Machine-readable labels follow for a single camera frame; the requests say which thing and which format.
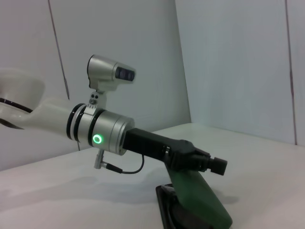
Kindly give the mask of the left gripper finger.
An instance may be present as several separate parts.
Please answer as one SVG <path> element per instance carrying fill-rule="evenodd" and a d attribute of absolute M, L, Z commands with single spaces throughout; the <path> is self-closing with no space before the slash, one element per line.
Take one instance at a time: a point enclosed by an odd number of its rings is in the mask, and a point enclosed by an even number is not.
<path fill-rule="evenodd" d="M 225 170 L 227 167 L 227 161 L 214 157 L 205 151 L 196 149 L 194 158 L 196 162 L 199 163 L 198 171 L 205 172 L 206 170 L 210 170 L 212 173 L 223 176 L 225 174 Z"/>

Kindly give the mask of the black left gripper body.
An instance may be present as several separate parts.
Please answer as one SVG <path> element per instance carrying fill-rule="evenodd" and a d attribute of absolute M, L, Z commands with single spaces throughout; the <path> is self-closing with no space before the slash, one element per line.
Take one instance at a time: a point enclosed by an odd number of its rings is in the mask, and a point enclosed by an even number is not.
<path fill-rule="evenodd" d="M 174 171 L 199 171 L 201 161 L 196 158 L 196 148 L 186 140 L 176 140 L 138 128 L 128 130 L 123 149 L 157 159 Z"/>

